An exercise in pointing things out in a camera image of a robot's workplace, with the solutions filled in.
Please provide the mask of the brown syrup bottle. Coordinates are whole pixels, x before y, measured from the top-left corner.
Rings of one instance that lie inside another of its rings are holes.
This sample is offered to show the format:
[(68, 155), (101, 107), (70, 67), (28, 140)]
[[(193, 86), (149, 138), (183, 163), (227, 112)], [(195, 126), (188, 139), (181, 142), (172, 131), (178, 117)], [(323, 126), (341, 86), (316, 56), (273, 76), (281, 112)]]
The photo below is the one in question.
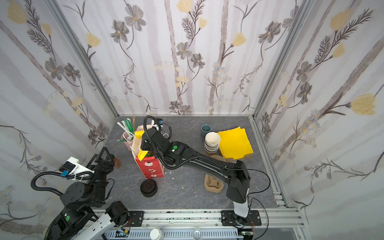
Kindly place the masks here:
[(118, 158), (114, 158), (114, 162), (115, 162), (115, 168), (118, 169), (120, 168), (121, 166), (121, 162)]

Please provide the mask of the single yellow paper napkin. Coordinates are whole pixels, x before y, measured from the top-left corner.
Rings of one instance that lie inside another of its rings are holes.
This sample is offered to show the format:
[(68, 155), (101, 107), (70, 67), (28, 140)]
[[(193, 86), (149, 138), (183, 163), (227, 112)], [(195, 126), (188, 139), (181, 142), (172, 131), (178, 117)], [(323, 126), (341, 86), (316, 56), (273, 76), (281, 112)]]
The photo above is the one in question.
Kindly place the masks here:
[(135, 157), (139, 159), (139, 161), (142, 161), (148, 154), (148, 150), (142, 149), (142, 143), (143, 143), (143, 134), (145, 133), (144, 130), (142, 131), (135, 131), (134, 133), (134, 139), (133, 139), (133, 154)]

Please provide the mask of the red white paper bag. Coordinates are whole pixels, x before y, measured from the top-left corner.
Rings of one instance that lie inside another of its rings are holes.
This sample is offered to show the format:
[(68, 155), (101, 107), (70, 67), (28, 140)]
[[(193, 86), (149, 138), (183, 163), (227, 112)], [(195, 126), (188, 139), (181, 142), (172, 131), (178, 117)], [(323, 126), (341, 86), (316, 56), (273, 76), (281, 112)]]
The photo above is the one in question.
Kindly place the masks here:
[(143, 137), (144, 135), (133, 138), (131, 150), (134, 160), (146, 179), (163, 178), (165, 168), (161, 162), (150, 151), (141, 150)]

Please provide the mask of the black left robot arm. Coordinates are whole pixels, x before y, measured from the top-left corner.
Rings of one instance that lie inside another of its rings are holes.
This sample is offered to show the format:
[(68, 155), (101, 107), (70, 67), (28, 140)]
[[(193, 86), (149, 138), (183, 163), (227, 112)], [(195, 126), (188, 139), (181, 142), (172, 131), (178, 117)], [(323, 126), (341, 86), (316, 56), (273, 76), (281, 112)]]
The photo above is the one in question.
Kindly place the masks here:
[[(58, 172), (43, 172), (31, 180), (31, 188), (40, 192), (56, 194), (64, 205), (63, 210), (50, 223), (45, 233), (46, 240), (70, 240), (76, 236), (83, 227), (92, 221), (93, 225), (83, 232), (85, 239), (95, 239), (112, 227), (124, 228), (132, 226), (133, 220), (124, 204), (113, 202), (98, 217), (94, 208), (100, 208), (106, 203), (109, 194), (107, 176), (114, 170), (115, 156), (108, 148), (103, 147), (99, 154), (95, 154), (84, 167), (77, 163), (66, 162)], [(36, 182), (45, 175), (60, 177), (65, 180), (74, 180), (65, 192), (51, 187), (39, 187)]]

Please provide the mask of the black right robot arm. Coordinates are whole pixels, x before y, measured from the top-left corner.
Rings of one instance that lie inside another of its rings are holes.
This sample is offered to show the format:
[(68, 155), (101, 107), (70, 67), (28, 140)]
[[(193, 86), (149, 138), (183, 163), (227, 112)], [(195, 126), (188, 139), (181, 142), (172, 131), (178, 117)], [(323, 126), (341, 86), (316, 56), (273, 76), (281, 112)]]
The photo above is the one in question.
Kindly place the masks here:
[(143, 120), (144, 134), (141, 150), (154, 153), (163, 166), (168, 170), (180, 167), (190, 167), (227, 184), (226, 196), (233, 201), (234, 217), (231, 227), (244, 228), (250, 223), (256, 225), (256, 217), (251, 217), (249, 189), (251, 183), (250, 171), (240, 160), (235, 163), (223, 162), (195, 151), (185, 143), (170, 141), (162, 134), (162, 124), (153, 116), (145, 116)]

